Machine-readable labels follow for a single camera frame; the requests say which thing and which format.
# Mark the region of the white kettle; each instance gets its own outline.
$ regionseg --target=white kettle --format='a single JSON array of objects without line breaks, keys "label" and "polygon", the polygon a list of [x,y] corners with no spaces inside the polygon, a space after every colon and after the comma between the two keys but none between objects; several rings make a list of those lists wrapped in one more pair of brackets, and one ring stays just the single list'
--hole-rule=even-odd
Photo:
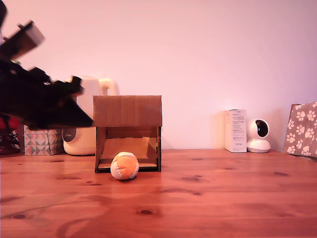
[{"label": "white kettle", "polygon": [[[91,118],[94,116],[93,96],[117,95],[115,82],[109,78],[81,77],[84,93],[75,98],[78,106]],[[62,130],[64,150],[70,155],[94,155],[96,152],[96,128],[65,128]]]}]

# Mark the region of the geometric patterned box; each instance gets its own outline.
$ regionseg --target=geometric patterned box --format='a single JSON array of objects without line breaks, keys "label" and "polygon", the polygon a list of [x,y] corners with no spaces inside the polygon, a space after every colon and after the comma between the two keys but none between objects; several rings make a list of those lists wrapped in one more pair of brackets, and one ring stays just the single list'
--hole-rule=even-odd
[{"label": "geometric patterned box", "polygon": [[24,126],[25,155],[55,155],[64,152],[61,129],[28,130]]}]

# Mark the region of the ball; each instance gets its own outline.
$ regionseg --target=ball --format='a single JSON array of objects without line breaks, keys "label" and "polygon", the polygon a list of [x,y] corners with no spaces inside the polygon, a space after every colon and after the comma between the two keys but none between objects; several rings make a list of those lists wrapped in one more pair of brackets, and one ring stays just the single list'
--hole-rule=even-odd
[{"label": "ball", "polygon": [[110,167],[111,175],[117,180],[133,179],[139,171],[137,157],[130,152],[117,154]]}]

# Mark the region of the cardboard box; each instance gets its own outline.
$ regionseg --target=cardboard box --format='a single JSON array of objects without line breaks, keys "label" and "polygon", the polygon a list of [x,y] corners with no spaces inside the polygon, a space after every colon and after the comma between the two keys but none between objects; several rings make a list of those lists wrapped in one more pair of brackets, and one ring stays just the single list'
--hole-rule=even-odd
[{"label": "cardboard box", "polygon": [[245,110],[225,111],[225,148],[230,152],[247,152]]},{"label": "cardboard box", "polygon": [[139,171],[161,172],[161,96],[94,96],[96,173],[110,173],[119,152],[131,152]]},{"label": "cardboard box", "polygon": [[62,152],[61,129],[32,131],[24,126],[24,155],[55,155]]}]

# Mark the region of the security camera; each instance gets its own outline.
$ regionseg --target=security camera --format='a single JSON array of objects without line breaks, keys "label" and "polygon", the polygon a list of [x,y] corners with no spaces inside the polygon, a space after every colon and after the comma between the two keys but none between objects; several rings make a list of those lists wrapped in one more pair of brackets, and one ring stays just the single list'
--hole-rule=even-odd
[{"label": "security camera", "polygon": [[269,133],[268,123],[263,119],[252,119],[247,125],[248,143],[247,151],[254,153],[266,153],[271,145],[265,139]]}]

